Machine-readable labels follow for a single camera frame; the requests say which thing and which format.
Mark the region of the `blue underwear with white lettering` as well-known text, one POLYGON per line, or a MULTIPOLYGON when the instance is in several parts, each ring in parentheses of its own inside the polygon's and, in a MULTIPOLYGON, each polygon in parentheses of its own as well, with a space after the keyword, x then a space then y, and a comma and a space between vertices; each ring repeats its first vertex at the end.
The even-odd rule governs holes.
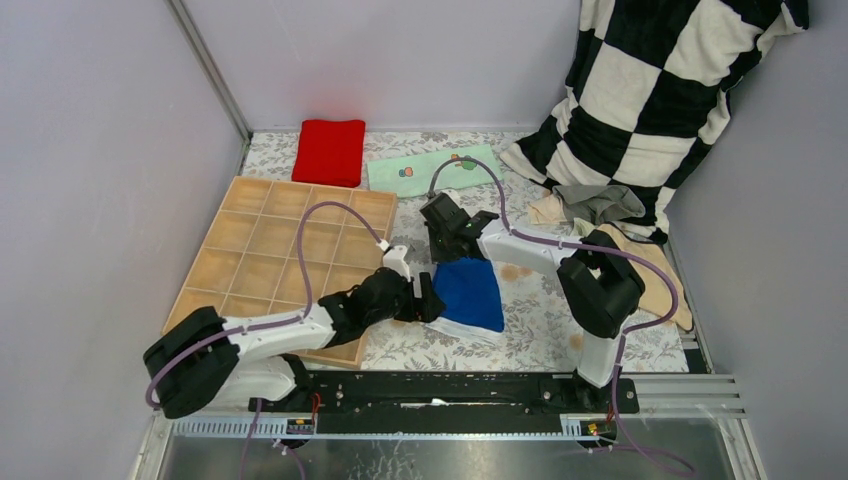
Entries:
POLYGON ((461 258, 439 263, 433 289, 444 310, 426 327, 467 341, 494 344, 505 320, 497 277, 489 260, 461 258))

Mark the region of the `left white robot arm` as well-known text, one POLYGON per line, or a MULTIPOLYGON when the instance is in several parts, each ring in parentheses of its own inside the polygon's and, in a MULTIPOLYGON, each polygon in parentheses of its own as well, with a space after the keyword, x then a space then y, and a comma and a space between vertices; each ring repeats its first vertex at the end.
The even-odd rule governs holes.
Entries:
POLYGON ((311 387, 288 361, 293 352, 350 343, 386 320, 431 323, 445 308, 429 274, 410 280, 386 267, 301 311, 224 317, 200 307, 144 353, 151 377, 145 400, 169 419, 252 398, 296 411, 311 387))

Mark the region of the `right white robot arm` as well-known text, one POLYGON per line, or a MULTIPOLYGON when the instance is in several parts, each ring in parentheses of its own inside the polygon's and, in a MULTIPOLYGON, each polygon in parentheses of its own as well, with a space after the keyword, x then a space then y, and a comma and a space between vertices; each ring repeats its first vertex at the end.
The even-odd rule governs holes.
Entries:
POLYGON ((557 279, 572 318, 583 330, 575 402, 597 412, 612 400, 610 381, 622 325, 637 310, 645 284, 608 234, 595 230, 584 238, 562 238, 520 232, 502 214, 469 214, 446 193, 429 196, 419 213, 437 263, 474 258, 557 279))

